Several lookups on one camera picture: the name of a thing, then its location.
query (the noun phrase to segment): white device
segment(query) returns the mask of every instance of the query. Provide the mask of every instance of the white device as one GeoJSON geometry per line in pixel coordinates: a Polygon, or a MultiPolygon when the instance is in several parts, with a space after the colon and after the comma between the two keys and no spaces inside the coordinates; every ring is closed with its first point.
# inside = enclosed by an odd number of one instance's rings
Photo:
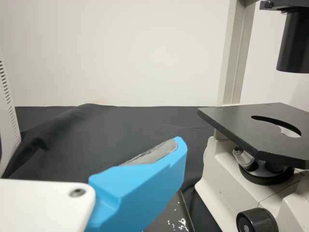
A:
{"type": "Polygon", "coordinates": [[[1,138],[1,160],[0,160],[0,176],[3,175],[14,151],[20,144],[20,131],[16,118],[15,107],[13,103],[12,93],[8,73],[5,69],[4,60],[0,50],[0,138],[1,138]]]}
{"type": "MultiPolygon", "coordinates": [[[[255,2],[257,0],[230,0],[217,104],[220,107],[239,105],[255,2]]],[[[277,2],[279,0],[265,1],[265,5],[271,8],[277,2]]],[[[308,1],[301,4],[308,6],[308,1]]],[[[237,146],[215,130],[203,156],[202,178],[195,185],[222,231],[274,232],[279,229],[280,232],[309,232],[309,172],[295,169],[291,178],[275,185],[252,183],[239,168],[239,165],[251,165],[252,157],[233,153],[237,146]],[[260,217],[257,230],[246,224],[237,227],[238,213],[257,207],[271,213],[267,220],[275,220],[277,230],[271,226],[263,227],[263,212],[259,210],[255,214],[256,218],[260,217]]]]}

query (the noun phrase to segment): black fabric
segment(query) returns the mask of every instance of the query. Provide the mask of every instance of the black fabric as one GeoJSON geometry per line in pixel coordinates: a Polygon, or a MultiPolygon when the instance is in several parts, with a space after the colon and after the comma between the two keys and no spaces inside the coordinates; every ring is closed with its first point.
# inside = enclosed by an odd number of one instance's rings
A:
{"type": "Polygon", "coordinates": [[[19,167],[9,178],[87,182],[155,145],[182,137],[188,145],[181,188],[197,232],[220,231],[194,190],[202,156],[213,128],[197,116],[197,107],[17,107],[24,134],[14,154],[19,167]]]}

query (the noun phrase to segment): black stage plate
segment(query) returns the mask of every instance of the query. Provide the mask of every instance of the black stage plate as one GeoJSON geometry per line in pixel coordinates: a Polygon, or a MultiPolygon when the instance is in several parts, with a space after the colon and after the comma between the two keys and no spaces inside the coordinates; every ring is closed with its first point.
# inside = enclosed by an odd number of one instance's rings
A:
{"type": "Polygon", "coordinates": [[[199,108],[198,115],[257,159],[309,168],[308,112],[283,103],[268,103],[199,108]],[[301,137],[282,134],[276,124],[301,137]]]}

